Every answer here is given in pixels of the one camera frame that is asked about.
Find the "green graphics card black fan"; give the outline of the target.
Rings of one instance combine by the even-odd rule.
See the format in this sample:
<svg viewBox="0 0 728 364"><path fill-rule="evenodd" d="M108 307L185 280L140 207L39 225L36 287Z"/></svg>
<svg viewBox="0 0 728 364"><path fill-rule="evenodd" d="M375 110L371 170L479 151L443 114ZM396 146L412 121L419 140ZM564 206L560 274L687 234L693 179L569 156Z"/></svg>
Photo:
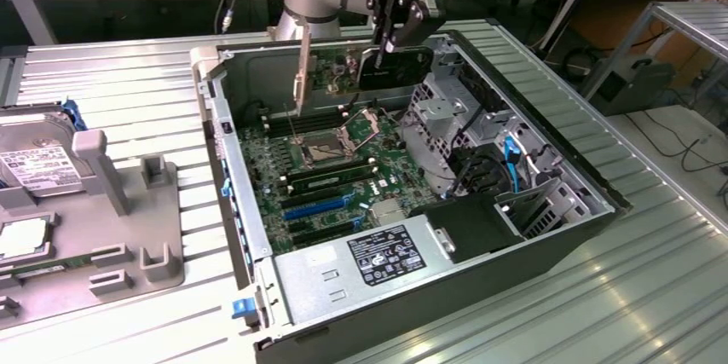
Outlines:
<svg viewBox="0 0 728 364"><path fill-rule="evenodd" d="M367 43L331 47L312 46L311 26L297 23L300 39L299 70L293 80L292 112L301 114L316 90L329 95L357 94L419 84L433 62L433 50L425 46L381 51Z"/></svg>

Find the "metal socket cover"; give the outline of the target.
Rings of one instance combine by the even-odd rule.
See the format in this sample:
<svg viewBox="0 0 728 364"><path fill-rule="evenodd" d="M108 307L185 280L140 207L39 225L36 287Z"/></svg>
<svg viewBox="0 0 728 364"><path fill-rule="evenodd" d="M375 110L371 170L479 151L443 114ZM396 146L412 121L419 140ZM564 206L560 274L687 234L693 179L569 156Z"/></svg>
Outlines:
<svg viewBox="0 0 728 364"><path fill-rule="evenodd" d="M369 133L360 142L355 142L348 126L359 117L363 117L368 121ZM361 108L355 114L349 115L344 123L336 128L336 133L337 139L344 147L344 154L352 156L381 133L379 117L375 110L372 108Z"/></svg>

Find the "black RAM slot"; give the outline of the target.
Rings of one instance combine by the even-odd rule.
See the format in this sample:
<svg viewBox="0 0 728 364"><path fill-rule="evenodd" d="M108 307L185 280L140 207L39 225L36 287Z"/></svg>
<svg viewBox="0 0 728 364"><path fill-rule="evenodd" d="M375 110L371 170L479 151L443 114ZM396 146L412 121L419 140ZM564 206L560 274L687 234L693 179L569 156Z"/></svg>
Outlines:
<svg viewBox="0 0 728 364"><path fill-rule="evenodd" d="M344 122L340 114L320 114L292 118L272 118L268 120L268 131L271 133L284 133L291 131L291 125L297 132L309 132L337 127Z"/></svg>
<svg viewBox="0 0 728 364"><path fill-rule="evenodd" d="M336 108L331 107L316 112L301 113L300 115L292 112L291 117L295 125L312 123L341 124L344 122L343 113ZM260 119L269 123L287 122L284 112L261 114Z"/></svg>

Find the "thin metal locking lever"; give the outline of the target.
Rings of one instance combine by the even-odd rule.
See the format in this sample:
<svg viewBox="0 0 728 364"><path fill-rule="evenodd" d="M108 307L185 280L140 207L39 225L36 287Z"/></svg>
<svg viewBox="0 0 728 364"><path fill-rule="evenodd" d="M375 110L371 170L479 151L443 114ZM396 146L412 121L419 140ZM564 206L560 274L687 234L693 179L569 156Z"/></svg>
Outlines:
<svg viewBox="0 0 728 364"><path fill-rule="evenodd" d="M284 112L285 113L285 118L287 118L288 125L289 125L289 128L291 128L292 143L296 144L296 145L300 145L301 140L299 138L299 134L297 134L296 129L295 129L295 124L292 122L291 110L289 110L285 103L283 104L283 108L285 110L285 112Z"/></svg>

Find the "CPU socket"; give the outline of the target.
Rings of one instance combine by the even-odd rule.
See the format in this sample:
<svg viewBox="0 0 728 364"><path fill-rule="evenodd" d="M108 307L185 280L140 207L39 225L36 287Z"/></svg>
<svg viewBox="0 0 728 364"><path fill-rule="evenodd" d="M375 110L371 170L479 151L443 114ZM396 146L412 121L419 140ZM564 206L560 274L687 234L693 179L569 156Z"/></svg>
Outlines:
<svg viewBox="0 0 728 364"><path fill-rule="evenodd" d="M337 165L353 158L341 136L335 130L316 131L295 137L292 151L307 169Z"/></svg>

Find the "green RAM stick in slot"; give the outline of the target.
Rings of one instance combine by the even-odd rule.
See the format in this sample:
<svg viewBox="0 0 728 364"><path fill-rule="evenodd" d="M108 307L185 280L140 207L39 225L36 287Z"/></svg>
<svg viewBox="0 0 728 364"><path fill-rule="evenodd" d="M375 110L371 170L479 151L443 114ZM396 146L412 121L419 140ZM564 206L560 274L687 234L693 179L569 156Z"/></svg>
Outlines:
<svg viewBox="0 0 728 364"><path fill-rule="evenodd" d="M287 189L291 195L305 194L369 179L373 174L372 167L368 165L311 171L288 176Z"/></svg>

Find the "green motherboard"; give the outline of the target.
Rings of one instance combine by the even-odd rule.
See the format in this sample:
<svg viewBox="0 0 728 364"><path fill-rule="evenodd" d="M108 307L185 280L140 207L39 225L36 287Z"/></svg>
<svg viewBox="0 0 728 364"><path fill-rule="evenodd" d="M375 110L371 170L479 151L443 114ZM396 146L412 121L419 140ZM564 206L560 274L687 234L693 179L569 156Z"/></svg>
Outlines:
<svg viewBox="0 0 728 364"><path fill-rule="evenodd" d="M301 250L328 241L321 240L308 245L295 246L292 238L296 234L287 231L287 222L336 215L337 217L345 217L348 222L356 224L357 228L348 233L353 234L381 226L376 223L369 210L375 202L396 199L408 216L417 206L427 205L435 199L423 177L421 167L407 151L403 132L395 117L381 108L372 109L379 117L381 128L379 136L353 154L349 162L315 169L307 169L303 166L301 159L292 151L291 131L271 133L267 122L261 119L256 126L243 130L240 148L252 180L252 190L259 204L263 228L265 229L268 242L277 254ZM348 126L348 130L353 141L360 142L369 133L368 121L359 117ZM373 176L369 179L333 187L343 194L337 198L345 197L351 200L347 207L296 220L283 220L285 211L305 206L283 209L279 204L281 200L300 195L291 195L288 192L288 176L317 170L335 170L363 165L372 167ZM335 236L329 240L339 239L348 234Z"/></svg>

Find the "black expansion slot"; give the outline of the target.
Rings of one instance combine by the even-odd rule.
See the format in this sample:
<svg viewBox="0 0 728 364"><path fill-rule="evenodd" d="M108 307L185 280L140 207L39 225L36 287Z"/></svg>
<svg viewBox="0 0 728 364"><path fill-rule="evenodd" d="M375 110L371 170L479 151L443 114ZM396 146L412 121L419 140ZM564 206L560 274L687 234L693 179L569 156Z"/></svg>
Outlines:
<svg viewBox="0 0 728 364"><path fill-rule="evenodd" d="M292 238L292 243L295 246L308 245L321 240L329 240L332 237L341 234L348 234L356 228L357 226L353 222L345 222L339 225L329 226L327 228L321 228L311 232L295 235Z"/></svg>
<svg viewBox="0 0 728 364"><path fill-rule="evenodd" d="M339 223L344 222L348 222L348 219L345 217L337 217L336 215L300 219L292 222L287 222L287 231L291 234L301 234L308 231L333 227L335 225L339 225Z"/></svg>
<svg viewBox="0 0 728 364"><path fill-rule="evenodd" d="M339 189L331 188L331 189L324 189L324 190L312 192L309 194L301 194L301 195L293 196L288 199L281 200L279 204L283 209L289 209L297 206L312 204L325 199L335 199L340 197L341 195L343 194Z"/></svg>

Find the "blue expansion slot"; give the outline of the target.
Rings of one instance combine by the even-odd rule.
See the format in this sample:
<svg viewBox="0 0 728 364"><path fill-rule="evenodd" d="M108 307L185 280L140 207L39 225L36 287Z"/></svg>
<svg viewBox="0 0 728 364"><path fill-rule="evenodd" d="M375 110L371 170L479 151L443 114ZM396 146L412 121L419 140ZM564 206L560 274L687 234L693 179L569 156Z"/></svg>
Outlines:
<svg viewBox="0 0 728 364"><path fill-rule="evenodd" d="M351 200L345 197L329 199L323 202L305 205L297 209L288 210L283 213L283 220L291 221L303 217L309 217L321 214L327 211L333 211L348 206Z"/></svg>

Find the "silver hard disk with label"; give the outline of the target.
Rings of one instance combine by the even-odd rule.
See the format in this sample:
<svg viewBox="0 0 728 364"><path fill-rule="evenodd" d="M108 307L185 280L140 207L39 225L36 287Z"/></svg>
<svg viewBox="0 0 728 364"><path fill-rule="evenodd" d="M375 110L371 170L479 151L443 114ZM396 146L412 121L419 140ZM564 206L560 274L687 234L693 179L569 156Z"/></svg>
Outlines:
<svg viewBox="0 0 728 364"><path fill-rule="evenodd" d="M76 132L57 102L0 107L0 188L36 198L80 192L92 169L72 150Z"/></svg>

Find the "grey plastic parts rack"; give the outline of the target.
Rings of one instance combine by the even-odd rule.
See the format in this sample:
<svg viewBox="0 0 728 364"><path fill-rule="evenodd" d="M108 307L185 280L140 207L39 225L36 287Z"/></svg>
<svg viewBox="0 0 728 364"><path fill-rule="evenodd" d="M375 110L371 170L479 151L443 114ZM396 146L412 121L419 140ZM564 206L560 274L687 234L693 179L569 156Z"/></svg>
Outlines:
<svg viewBox="0 0 728 364"><path fill-rule="evenodd" d="M0 228L48 221L44 248L0 260L0 268L92 253L92 264L19 280L0 276L0 330L120 301L183 283L177 169L163 156L116 169L101 130L73 136L73 153L92 175L83 190L36 198L24 188L0 188Z"/></svg>

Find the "green loose RAM stick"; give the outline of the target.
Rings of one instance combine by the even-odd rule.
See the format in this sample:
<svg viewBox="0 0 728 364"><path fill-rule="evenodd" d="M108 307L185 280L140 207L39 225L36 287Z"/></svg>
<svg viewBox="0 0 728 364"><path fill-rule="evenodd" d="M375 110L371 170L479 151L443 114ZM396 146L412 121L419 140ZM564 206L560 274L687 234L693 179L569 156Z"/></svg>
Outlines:
<svg viewBox="0 0 728 364"><path fill-rule="evenodd" d="M0 268L0 276L9 275L19 280L24 280L45 274L55 274L72 269L80 269L92 264L92 257L92 253L85 253L73 257L48 259L19 267L5 266Z"/></svg>

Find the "aluminium slat table frame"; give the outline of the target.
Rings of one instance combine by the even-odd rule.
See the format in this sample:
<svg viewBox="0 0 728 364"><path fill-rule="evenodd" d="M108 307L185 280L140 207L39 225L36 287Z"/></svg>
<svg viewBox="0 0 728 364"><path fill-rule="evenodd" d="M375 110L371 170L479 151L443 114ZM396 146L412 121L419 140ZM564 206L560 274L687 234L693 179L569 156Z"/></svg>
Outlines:
<svg viewBox="0 0 728 364"><path fill-rule="evenodd" d="M607 62L593 71L592 79L585 81L580 93L587 100L596 95L617 60L631 50L653 19L661 21L672 33L687 37L728 67L728 3L724 1L652 2L639 15Z"/></svg>

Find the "blue plastic disk bracket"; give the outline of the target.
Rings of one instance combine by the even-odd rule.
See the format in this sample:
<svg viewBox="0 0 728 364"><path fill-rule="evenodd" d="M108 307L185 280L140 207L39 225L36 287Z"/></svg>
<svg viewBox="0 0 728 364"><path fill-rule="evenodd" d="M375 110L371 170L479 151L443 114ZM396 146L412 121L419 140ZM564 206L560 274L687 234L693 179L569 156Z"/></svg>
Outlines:
<svg viewBox="0 0 728 364"><path fill-rule="evenodd" d="M85 125L85 122L83 120L81 111L75 100L64 99L60 106L63 108L63 112L68 115L71 119L75 129L77 131L85 131L88 129L88 126Z"/></svg>

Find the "dark grey metal frame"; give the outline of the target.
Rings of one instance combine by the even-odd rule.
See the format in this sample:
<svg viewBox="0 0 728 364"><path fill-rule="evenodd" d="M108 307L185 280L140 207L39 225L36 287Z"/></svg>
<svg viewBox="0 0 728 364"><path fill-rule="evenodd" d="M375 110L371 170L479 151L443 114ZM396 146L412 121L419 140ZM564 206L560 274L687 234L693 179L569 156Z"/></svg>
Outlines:
<svg viewBox="0 0 728 364"><path fill-rule="evenodd" d="M0 107L17 103L28 46L0 47Z"/></svg>

